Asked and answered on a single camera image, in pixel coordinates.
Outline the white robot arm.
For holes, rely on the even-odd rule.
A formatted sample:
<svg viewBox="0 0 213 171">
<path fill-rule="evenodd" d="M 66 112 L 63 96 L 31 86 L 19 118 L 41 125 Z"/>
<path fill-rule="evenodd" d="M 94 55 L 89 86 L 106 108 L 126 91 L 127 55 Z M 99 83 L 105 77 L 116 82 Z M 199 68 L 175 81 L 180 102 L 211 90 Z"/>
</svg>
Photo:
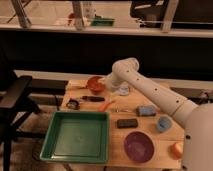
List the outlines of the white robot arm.
<svg viewBox="0 0 213 171">
<path fill-rule="evenodd" d="M 138 72 L 136 58 L 118 60 L 105 84 L 110 91 L 127 82 L 144 94 L 184 130 L 183 171 L 213 171 L 213 103 L 197 105 Z"/>
</svg>

